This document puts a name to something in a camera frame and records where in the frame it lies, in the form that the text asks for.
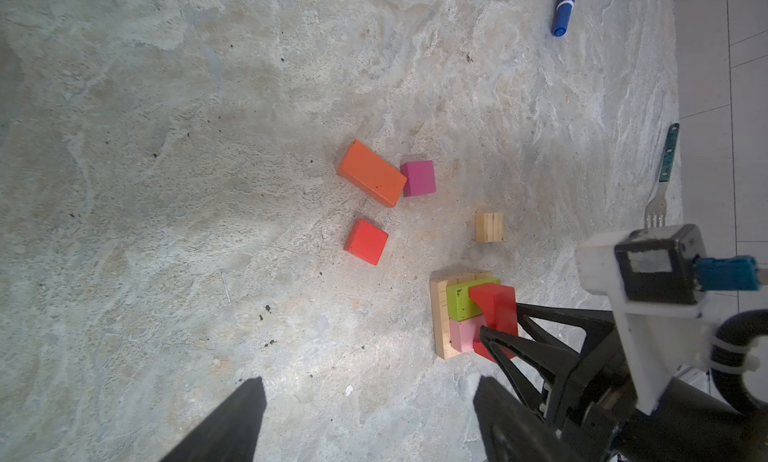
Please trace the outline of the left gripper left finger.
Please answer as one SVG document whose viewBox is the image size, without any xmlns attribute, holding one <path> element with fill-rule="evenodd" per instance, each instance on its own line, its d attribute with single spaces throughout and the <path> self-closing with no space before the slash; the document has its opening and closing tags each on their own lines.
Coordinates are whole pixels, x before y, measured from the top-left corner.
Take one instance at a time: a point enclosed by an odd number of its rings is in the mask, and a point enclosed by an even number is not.
<svg viewBox="0 0 768 462">
<path fill-rule="evenodd" d="M 266 408 L 262 378 L 245 380 L 161 461 L 251 462 Z"/>
</svg>

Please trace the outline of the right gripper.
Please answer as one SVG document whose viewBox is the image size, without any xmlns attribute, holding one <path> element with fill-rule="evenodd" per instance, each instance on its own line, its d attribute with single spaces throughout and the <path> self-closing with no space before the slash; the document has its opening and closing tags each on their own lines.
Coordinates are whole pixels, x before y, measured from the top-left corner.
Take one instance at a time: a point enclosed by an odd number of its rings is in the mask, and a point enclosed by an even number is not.
<svg viewBox="0 0 768 462">
<path fill-rule="evenodd" d="M 545 423 L 579 456 L 613 456 L 619 434 L 635 412 L 636 391 L 611 311 L 517 305 L 518 323 L 533 340 L 482 327 L 480 341 L 531 411 L 544 406 Z M 534 322 L 585 332 L 580 356 Z M 541 392 L 512 362 L 534 368 Z"/>
</svg>

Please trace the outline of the red square block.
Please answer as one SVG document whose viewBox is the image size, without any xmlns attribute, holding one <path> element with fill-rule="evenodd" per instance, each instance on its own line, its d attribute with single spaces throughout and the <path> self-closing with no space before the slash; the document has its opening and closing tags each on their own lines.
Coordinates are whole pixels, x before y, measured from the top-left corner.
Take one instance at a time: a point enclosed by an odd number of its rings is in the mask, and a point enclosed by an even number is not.
<svg viewBox="0 0 768 462">
<path fill-rule="evenodd" d="M 357 219 L 350 231 L 344 250 L 355 257 L 377 266 L 389 235 L 372 223 Z"/>
</svg>

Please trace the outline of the small ridged natural block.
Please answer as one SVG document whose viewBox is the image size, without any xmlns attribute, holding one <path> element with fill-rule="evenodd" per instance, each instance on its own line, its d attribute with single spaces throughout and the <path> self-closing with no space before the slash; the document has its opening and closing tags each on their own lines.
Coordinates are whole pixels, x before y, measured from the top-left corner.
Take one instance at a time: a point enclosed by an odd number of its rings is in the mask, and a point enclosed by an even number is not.
<svg viewBox="0 0 768 462">
<path fill-rule="evenodd" d="M 504 241 L 504 215 L 502 213 L 477 213 L 475 216 L 475 241 L 496 243 Z"/>
</svg>

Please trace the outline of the blue marker pen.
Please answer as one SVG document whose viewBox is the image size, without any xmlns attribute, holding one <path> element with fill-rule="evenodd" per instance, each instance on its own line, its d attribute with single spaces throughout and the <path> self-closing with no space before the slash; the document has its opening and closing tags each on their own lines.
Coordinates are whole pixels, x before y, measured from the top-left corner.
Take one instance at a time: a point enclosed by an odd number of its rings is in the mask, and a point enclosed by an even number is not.
<svg viewBox="0 0 768 462">
<path fill-rule="evenodd" d="M 551 27 L 553 37 L 561 38 L 566 34 L 574 6 L 575 0 L 557 0 Z"/>
</svg>

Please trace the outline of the red arch block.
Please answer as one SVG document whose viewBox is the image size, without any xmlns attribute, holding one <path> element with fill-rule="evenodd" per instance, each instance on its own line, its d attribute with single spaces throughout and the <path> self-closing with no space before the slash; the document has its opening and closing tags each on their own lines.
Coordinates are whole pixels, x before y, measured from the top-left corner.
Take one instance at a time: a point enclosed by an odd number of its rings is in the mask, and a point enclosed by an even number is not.
<svg viewBox="0 0 768 462">
<path fill-rule="evenodd" d="M 518 336 L 518 314 L 515 289 L 513 287 L 487 283 L 471 287 L 469 297 L 482 311 L 483 323 L 479 318 L 470 319 L 472 323 L 471 347 L 473 351 L 487 360 L 494 359 L 489 350 L 480 341 L 480 329 L 488 327 L 497 331 Z"/>
</svg>

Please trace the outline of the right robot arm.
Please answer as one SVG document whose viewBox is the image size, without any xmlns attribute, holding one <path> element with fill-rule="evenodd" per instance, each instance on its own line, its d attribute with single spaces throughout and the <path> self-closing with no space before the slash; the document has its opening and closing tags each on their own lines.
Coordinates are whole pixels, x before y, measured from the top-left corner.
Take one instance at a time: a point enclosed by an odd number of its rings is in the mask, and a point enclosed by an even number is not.
<svg viewBox="0 0 768 462">
<path fill-rule="evenodd" d="M 513 389 L 480 380 L 474 408 L 491 461 L 764 461 L 767 412 L 745 415 L 672 379 L 637 409 L 608 311 L 520 304 L 526 337 L 490 327 L 480 342 Z"/>
</svg>

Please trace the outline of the orange rectangular block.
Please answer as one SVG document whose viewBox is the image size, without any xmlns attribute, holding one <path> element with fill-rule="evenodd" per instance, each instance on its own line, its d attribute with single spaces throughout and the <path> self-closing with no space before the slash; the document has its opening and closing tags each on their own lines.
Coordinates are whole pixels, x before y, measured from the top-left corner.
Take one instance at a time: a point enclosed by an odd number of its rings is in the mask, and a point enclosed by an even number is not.
<svg viewBox="0 0 768 462">
<path fill-rule="evenodd" d="M 387 208 L 394 208 L 407 178 L 358 140 L 348 147 L 337 174 Z"/>
</svg>

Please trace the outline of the pink rectangular block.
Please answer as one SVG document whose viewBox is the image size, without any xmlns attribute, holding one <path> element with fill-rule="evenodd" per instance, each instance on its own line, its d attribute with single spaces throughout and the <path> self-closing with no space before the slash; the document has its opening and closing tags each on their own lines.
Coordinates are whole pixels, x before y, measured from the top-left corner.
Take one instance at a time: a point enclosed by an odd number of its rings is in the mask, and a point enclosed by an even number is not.
<svg viewBox="0 0 768 462">
<path fill-rule="evenodd" d="M 485 325 L 485 317 L 479 315 L 463 321 L 449 320 L 450 345 L 460 353 L 473 353 L 474 342 L 479 340 L 479 332 Z"/>
</svg>

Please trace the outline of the lime green rectangular block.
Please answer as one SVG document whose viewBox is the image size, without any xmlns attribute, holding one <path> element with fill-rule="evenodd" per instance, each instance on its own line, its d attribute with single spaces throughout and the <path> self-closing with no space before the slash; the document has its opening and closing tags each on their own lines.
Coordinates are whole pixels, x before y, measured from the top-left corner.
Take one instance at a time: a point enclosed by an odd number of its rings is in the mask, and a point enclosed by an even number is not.
<svg viewBox="0 0 768 462">
<path fill-rule="evenodd" d="M 482 314 L 482 309 L 472 301 L 469 289 L 485 284 L 499 284 L 495 277 L 484 277 L 473 281 L 467 281 L 449 285 L 446 289 L 447 311 L 451 320 L 462 322 Z"/>
</svg>

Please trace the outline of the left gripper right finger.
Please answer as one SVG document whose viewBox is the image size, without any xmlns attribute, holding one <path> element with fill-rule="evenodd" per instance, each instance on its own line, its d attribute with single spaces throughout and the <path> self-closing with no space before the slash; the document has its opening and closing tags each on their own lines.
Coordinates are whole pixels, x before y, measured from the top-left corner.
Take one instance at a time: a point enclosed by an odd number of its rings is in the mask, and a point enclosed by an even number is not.
<svg viewBox="0 0 768 462">
<path fill-rule="evenodd" d="M 480 378 L 473 405 L 488 461 L 582 461 L 496 379 Z"/>
</svg>

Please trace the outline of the magenta cube block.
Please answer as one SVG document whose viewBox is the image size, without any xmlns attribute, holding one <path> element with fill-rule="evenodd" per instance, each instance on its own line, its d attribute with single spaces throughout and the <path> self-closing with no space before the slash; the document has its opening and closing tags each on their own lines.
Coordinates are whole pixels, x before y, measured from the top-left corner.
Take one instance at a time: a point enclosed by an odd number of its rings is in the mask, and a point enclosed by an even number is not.
<svg viewBox="0 0 768 462">
<path fill-rule="evenodd" d="M 400 167 L 406 177 L 404 197 L 431 195 L 437 192 L 434 164 L 432 161 L 408 162 Z"/>
</svg>

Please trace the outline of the dark grey pen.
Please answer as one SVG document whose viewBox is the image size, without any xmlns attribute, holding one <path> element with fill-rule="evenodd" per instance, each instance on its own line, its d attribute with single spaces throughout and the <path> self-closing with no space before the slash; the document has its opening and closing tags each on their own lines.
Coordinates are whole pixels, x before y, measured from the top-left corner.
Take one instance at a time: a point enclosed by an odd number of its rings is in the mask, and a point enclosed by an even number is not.
<svg viewBox="0 0 768 462">
<path fill-rule="evenodd" d="M 665 139 L 661 165 L 659 168 L 656 189 L 653 197 L 648 202 L 644 213 L 644 228 L 660 228 L 666 225 L 667 200 L 666 193 L 671 179 L 674 159 L 679 139 L 680 125 L 672 124 Z"/>
</svg>

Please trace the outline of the natural wood block 31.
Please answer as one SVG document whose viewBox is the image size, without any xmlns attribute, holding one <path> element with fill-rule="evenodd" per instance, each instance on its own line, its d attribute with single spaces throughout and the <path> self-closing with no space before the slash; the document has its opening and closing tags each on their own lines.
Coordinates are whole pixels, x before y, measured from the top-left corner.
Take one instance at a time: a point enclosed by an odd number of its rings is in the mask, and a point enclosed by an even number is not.
<svg viewBox="0 0 768 462">
<path fill-rule="evenodd" d="M 453 276 L 435 276 L 430 281 L 430 301 L 433 319 L 433 332 L 435 340 L 435 352 L 443 360 L 449 360 L 459 355 L 459 352 L 451 346 L 449 314 L 447 309 L 447 287 L 458 283 L 464 283 L 491 277 L 491 273 L 468 272 Z"/>
</svg>

